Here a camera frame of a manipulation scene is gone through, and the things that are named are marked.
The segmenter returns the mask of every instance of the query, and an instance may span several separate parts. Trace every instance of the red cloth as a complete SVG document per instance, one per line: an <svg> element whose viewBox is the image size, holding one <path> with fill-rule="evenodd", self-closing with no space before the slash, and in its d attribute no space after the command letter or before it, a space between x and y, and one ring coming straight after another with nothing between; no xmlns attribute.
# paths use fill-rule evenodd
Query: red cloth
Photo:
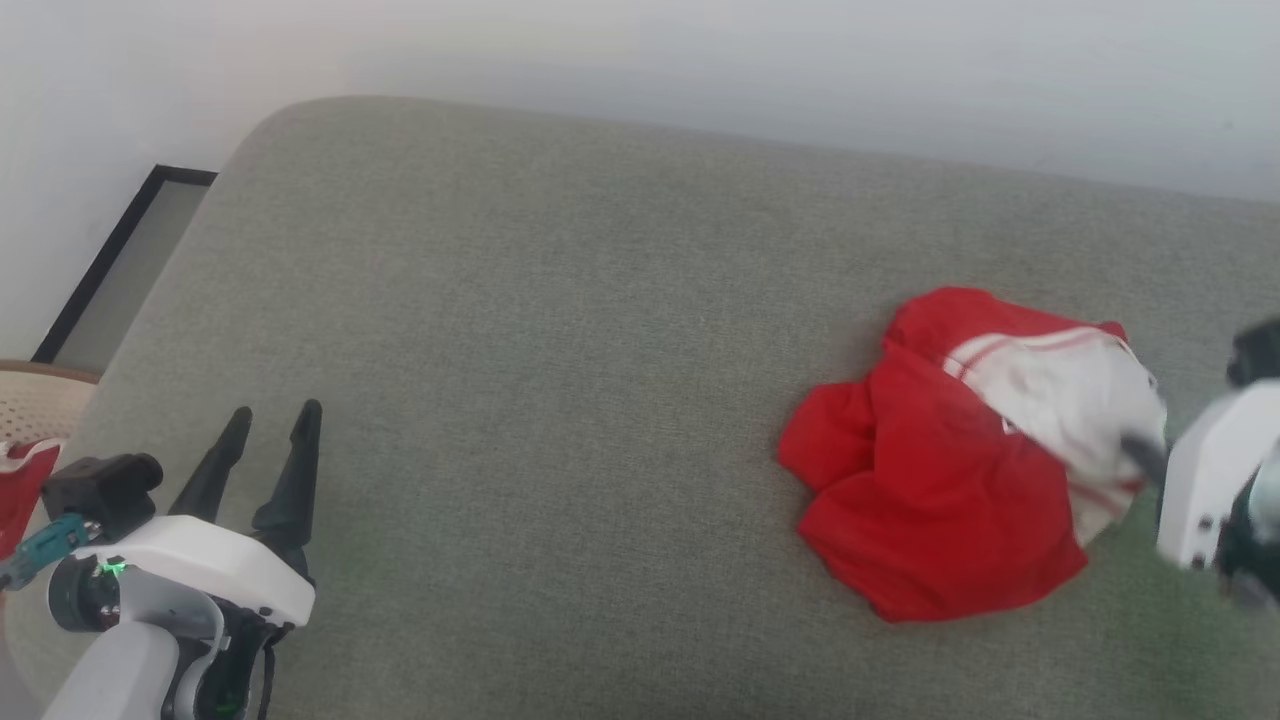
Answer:
<svg viewBox="0 0 1280 720"><path fill-rule="evenodd" d="M26 460L13 462L18 465L15 470L5 471L0 468L0 557L13 555L14 548L22 542L22 534L27 530L27 521L40 500L40 484L52 474L54 464L58 462L59 445L49 445L37 448L40 443L19 445L9 450L8 455L0 459Z"/></svg>
<svg viewBox="0 0 1280 720"><path fill-rule="evenodd" d="M1064 465L942 370L986 333L1082 323L942 288L904 305L860 383L815 388L778 461L818 495L799 533L888 621L950 620L1047 596L1087 564ZM1119 325L1103 327L1120 334Z"/></svg>

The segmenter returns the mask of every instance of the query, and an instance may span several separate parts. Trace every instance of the crumpled red and white garment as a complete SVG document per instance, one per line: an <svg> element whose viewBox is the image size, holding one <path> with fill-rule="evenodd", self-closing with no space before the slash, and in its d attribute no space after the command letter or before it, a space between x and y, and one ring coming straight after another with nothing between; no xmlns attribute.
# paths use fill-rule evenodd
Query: crumpled red and white garment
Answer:
<svg viewBox="0 0 1280 720"><path fill-rule="evenodd" d="M13 555L40 500L40 484L54 471L64 438L26 445L0 443L0 557Z"/></svg>
<svg viewBox="0 0 1280 720"><path fill-rule="evenodd" d="M1120 434L1164 443L1115 323L942 288L904 305L858 383L815 388L778 446L817 492L799 533L890 621L1036 602L1140 489Z"/></svg>

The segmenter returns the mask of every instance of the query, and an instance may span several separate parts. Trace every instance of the perforated beige basket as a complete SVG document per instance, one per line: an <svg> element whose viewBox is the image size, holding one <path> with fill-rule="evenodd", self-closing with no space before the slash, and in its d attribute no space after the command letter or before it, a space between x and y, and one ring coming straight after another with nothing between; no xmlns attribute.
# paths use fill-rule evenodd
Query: perforated beige basket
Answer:
<svg viewBox="0 0 1280 720"><path fill-rule="evenodd" d="M70 437L97 379L92 373L0 360L0 443Z"/></svg>

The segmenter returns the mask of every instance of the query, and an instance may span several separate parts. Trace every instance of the gray table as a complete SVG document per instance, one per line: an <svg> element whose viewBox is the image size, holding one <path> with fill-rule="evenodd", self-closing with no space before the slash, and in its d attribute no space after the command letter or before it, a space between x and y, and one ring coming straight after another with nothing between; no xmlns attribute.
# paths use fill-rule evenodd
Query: gray table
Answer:
<svg viewBox="0 0 1280 720"><path fill-rule="evenodd" d="M1120 320L1184 427L1280 309L1277 238L1258 204L310 102L214 184L69 452L183 478L251 405L221 516L246 528L324 401L320 594L279 719L1270 719L1280 623L1162 566L1149 497L1038 606L890 626L795 536L808 491L773 447L940 284ZM88 638L14 600L47 698Z"/></svg>

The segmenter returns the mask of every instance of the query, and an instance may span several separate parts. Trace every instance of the black floor border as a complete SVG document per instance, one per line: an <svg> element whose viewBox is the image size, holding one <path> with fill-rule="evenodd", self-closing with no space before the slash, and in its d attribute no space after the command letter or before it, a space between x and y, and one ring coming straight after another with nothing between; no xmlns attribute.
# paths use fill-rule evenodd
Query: black floor border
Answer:
<svg viewBox="0 0 1280 720"><path fill-rule="evenodd" d="M106 236L106 242L102 243L102 250L99 250L97 258L93 258L93 263L88 266L84 277L81 278L79 284L76 286L76 291L72 292L70 300L63 306L63 311L59 313L58 319L54 320L54 325L49 328L49 334L45 336L45 341L40 343L40 348L36 354L31 356L32 363L52 363L58 357L58 352L63 348L67 338L70 337L72 331L76 328L76 323L79 322L81 315L84 314L84 309L88 307L93 295L97 293L97 288L101 287L102 281L106 279L106 273L110 272L111 265L115 264L115 259L120 256L120 251L124 250L124 243L129 241L133 236L133 231L137 229L138 222L142 220L142 215L146 215L147 209L151 208L151 202L160 193L160 188L166 182L178 182L183 184L200 184L210 186L218 173L211 173L209 170L192 170L188 168L173 168L169 165L156 165L147 174L147 179L142 182L142 187L138 193L133 196L133 201L120 215L120 220L115 223L115 228L111 234Z"/></svg>

